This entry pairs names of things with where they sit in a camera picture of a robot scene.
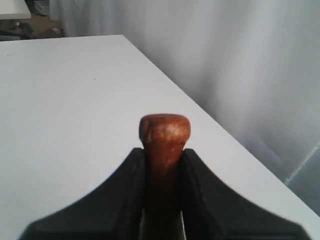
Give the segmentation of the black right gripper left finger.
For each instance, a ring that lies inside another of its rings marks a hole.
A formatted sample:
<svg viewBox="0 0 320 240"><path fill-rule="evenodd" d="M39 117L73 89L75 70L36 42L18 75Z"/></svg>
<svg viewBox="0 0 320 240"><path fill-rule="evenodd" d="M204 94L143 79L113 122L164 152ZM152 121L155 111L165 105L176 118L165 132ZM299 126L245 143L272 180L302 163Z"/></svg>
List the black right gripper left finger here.
<svg viewBox="0 0 320 240"><path fill-rule="evenodd" d="M21 240L137 240L145 197L145 153L133 148L115 172L73 204L29 224Z"/></svg>

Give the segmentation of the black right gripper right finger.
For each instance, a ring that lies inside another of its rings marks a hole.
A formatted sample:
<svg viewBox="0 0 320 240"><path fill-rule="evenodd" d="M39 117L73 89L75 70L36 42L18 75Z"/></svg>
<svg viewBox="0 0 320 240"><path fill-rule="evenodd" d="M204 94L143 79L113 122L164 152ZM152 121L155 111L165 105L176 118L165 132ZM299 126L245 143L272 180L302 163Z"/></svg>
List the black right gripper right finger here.
<svg viewBox="0 0 320 240"><path fill-rule="evenodd" d="M179 167L180 206L188 240L308 240L299 224L247 200L190 148Z"/></svg>

